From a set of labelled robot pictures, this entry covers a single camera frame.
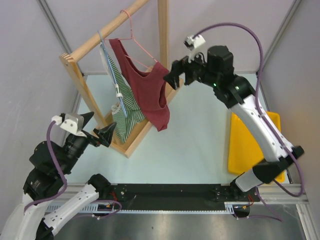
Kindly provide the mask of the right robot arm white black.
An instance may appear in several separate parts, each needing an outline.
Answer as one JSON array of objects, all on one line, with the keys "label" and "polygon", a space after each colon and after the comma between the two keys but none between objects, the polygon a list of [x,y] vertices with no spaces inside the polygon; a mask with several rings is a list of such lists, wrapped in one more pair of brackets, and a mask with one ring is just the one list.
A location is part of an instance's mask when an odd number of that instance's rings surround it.
[{"label": "right robot arm white black", "polygon": [[258,143],[263,159],[230,183],[230,194],[242,201],[249,191],[271,183],[304,154],[300,146],[292,145],[283,137],[261,106],[256,91],[249,81],[234,73],[234,55],[227,46],[216,45],[199,52],[194,59],[188,56],[172,62],[164,80],[174,89],[180,87],[179,77],[185,75],[185,85],[198,81],[213,89],[218,100],[236,114]]}]

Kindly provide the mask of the red tank top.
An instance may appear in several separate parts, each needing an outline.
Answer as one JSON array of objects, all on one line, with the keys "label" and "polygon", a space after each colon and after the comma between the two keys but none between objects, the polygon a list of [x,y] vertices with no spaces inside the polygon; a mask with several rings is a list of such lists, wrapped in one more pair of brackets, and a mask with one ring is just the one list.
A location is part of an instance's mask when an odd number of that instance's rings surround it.
[{"label": "red tank top", "polygon": [[170,110],[166,98],[166,82],[163,77],[169,73],[161,63],[156,62],[150,72],[137,69],[118,38],[109,44],[117,58],[120,70],[130,85],[135,100],[144,116],[160,132],[168,127]]}]

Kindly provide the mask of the pink wire hanger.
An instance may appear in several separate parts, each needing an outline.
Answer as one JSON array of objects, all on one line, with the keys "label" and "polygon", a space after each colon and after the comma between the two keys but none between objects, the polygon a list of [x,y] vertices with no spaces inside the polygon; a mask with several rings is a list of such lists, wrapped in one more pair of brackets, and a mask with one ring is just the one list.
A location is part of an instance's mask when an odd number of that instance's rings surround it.
[{"label": "pink wire hanger", "polygon": [[[131,15],[129,14],[129,12],[125,9],[122,9],[120,11],[120,13],[125,13],[129,19],[129,24],[130,24],[130,37],[129,38],[120,38],[119,40],[120,41],[127,41],[127,40],[132,40],[134,41],[149,57],[151,57],[156,63],[158,62],[144,47],[142,47],[142,45],[136,40],[135,36],[134,36],[134,31],[133,31],[133,22],[132,22],[132,17]],[[102,39],[102,36],[100,35],[100,47],[106,47],[106,41],[109,41],[109,39],[107,38],[104,38]],[[145,67],[148,71],[151,71],[152,70],[152,67],[148,67],[146,65],[144,65],[143,63],[141,63],[140,61],[130,57],[128,54],[125,54],[125,57],[128,59],[128,60],[132,60],[133,62],[135,63],[138,63],[140,64],[141,66]]]}]

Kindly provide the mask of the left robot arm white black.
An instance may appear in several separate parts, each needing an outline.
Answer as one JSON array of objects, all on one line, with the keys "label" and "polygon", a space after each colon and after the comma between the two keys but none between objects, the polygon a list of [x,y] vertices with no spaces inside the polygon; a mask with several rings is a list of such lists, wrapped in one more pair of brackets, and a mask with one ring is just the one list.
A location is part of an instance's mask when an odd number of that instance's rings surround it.
[{"label": "left robot arm white black", "polygon": [[34,149],[29,161],[34,166],[23,185],[22,202],[7,219],[0,234],[2,240],[52,240],[59,231],[84,207],[91,203],[104,203],[107,213],[91,217],[100,220],[119,212],[122,205],[117,201],[111,183],[101,174],[94,174],[84,187],[66,203],[51,213],[48,206],[67,189],[66,175],[85,149],[109,147],[112,143],[115,122],[90,134],[83,128],[94,116],[62,113],[52,117],[46,132],[46,140]]}]

